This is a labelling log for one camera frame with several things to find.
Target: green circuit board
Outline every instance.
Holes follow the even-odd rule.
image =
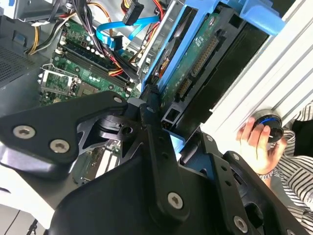
[[[193,79],[191,74],[199,72],[200,65],[203,65],[202,60],[209,56],[209,49],[212,48],[210,45],[212,37],[210,36],[214,33],[219,18],[219,14],[213,13],[204,20],[161,94],[161,111],[166,112],[177,94],[180,93],[179,95],[182,96],[191,85]]]
[[[100,58],[99,54],[92,53],[94,47],[88,34],[81,25],[73,21],[69,21],[64,26],[60,38],[62,47],[67,47],[69,43],[73,45],[73,48],[80,48],[83,54],[75,55],[72,53],[70,57],[67,54],[64,56],[55,53],[51,62],[55,68],[76,75],[78,82],[72,85],[70,94],[64,94],[68,88],[68,77],[50,73],[45,86],[48,89],[56,90],[56,92],[43,89],[42,106],[103,91],[114,91],[125,99],[140,96],[140,91],[136,88],[137,84],[127,82],[119,77],[108,76],[108,69],[112,66],[112,62],[109,59]],[[97,64],[90,65],[88,60],[90,57],[101,60],[104,67],[97,67]]]

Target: silver screw head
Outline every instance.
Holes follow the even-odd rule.
[[[247,224],[245,223],[245,221],[241,217],[236,215],[234,217],[234,223],[235,223],[236,227],[241,232],[243,232],[244,234],[246,234],[248,232],[248,226],[247,226]]]
[[[237,161],[240,160],[239,156],[238,156],[237,154],[235,154],[235,153],[233,153],[233,157],[234,157],[234,159],[236,159]]]
[[[20,139],[30,139],[35,136],[36,131],[31,126],[17,126],[13,129],[13,134]]]
[[[209,135],[207,135],[207,136],[206,136],[206,138],[208,139],[208,141],[213,142],[213,138],[212,138],[212,137],[210,137]]]
[[[151,107],[147,107],[147,110],[149,110],[151,113],[154,113],[155,111],[153,110],[153,108],[151,108]]]
[[[122,103],[123,101],[120,99],[120,98],[118,98],[118,97],[114,97],[114,100],[117,102],[117,103]]]
[[[168,203],[177,210],[180,210],[182,206],[184,205],[182,198],[175,192],[170,192],[167,195],[167,200],[168,200]]]
[[[65,140],[57,139],[51,141],[50,148],[55,153],[66,153],[69,151],[69,144]]]
[[[291,231],[290,229],[287,229],[287,234],[288,235],[295,235],[295,233],[293,231]]]

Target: hand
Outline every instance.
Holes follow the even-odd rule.
[[[257,174],[265,175],[276,167],[287,143],[282,138],[274,148],[267,151],[270,127],[259,124],[252,130],[254,122],[255,119],[250,117],[247,124],[238,131],[236,140],[240,143],[242,158]]]

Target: wristwatch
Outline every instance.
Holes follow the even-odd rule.
[[[259,175],[258,176],[260,177],[261,180],[267,180],[267,179],[270,179],[272,176],[273,176],[273,171],[271,171],[270,173],[267,173],[265,175]]]

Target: vent grille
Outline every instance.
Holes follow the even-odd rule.
[[[18,73],[33,65],[34,62],[0,46],[0,86],[4,81],[8,83],[14,80]]]

